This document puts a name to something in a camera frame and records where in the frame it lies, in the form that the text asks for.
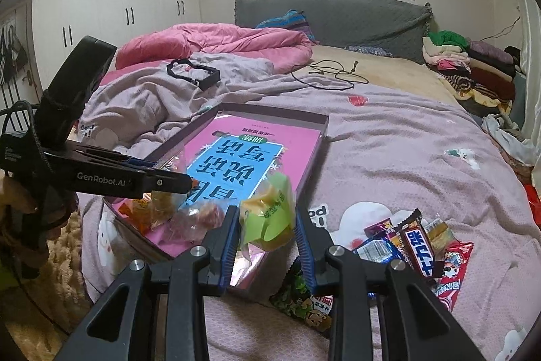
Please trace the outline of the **person's left hand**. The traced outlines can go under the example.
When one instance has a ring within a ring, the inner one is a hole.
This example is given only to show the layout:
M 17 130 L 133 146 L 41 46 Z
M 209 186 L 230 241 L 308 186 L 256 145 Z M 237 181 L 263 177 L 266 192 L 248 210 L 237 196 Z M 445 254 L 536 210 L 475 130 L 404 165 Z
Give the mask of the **person's left hand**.
M 61 209 L 61 215 L 66 214 L 66 210 L 70 213 L 78 210 L 78 196 L 76 193 L 69 193 L 68 202 L 66 202 L 66 209 Z M 37 213 L 38 206 L 36 202 L 30 196 L 30 193 L 25 190 L 20 183 L 14 179 L 5 175 L 4 171 L 1 171 L 1 245 L 3 246 L 15 246 L 18 241 L 15 237 L 8 233 L 7 230 L 7 215 L 8 208 L 13 211 L 22 212 L 25 215 L 34 215 Z M 65 221 L 60 226 L 52 228 L 46 232 L 45 237 L 47 240 L 56 240 L 61 235 L 61 230 L 67 224 Z

